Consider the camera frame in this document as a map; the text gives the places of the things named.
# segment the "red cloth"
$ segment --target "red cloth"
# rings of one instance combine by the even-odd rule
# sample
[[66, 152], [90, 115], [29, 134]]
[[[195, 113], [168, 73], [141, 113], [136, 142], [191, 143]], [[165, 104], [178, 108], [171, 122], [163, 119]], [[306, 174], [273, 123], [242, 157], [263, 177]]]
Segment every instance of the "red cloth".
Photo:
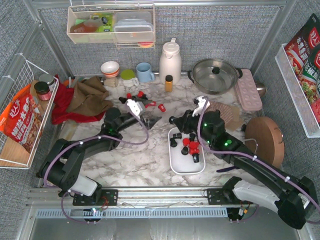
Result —
[[74, 88], [67, 88], [59, 82], [59, 86], [53, 100], [55, 106], [51, 114], [52, 124], [61, 124], [68, 119], [74, 120], [77, 123], [90, 123], [100, 121], [103, 118], [105, 111], [96, 116], [84, 116], [78, 113], [66, 112], [73, 96]]

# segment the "pink egg carton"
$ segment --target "pink egg carton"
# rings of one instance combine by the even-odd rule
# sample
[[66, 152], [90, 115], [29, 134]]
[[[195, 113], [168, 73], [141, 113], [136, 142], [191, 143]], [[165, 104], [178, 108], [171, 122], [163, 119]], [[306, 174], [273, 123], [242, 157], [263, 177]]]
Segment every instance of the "pink egg carton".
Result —
[[242, 69], [242, 73], [243, 76], [238, 79], [234, 87], [238, 101], [245, 111], [259, 111], [262, 109], [262, 101], [251, 71]]

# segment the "white pitcher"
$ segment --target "white pitcher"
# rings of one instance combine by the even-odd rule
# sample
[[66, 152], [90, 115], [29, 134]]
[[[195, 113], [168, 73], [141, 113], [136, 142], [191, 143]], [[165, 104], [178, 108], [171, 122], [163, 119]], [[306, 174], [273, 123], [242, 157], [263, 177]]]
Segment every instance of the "white pitcher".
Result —
[[164, 84], [166, 76], [171, 75], [173, 77], [172, 84], [177, 84], [181, 77], [181, 64], [180, 47], [176, 43], [176, 39], [172, 38], [171, 41], [166, 42], [162, 48], [159, 66], [161, 82]]

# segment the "green lid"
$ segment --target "green lid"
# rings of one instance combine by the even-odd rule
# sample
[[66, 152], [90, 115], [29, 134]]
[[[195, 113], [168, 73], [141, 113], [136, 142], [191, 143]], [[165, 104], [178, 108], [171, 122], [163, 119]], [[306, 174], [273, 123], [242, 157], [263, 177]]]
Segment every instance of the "green lid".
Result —
[[136, 77], [134, 71], [132, 71], [131, 69], [125, 69], [121, 72], [120, 77], [123, 80], [130, 80]]

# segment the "stainless steel pot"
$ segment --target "stainless steel pot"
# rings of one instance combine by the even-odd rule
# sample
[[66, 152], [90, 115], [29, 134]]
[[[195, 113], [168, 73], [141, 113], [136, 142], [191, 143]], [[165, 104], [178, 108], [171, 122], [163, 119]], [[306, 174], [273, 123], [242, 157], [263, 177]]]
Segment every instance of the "stainless steel pot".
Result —
[[192, 71], [187, 73], [201, 92], [210, 95], [224, 94], [243, 76], [240, 68], [218, 58], [199, 61]]

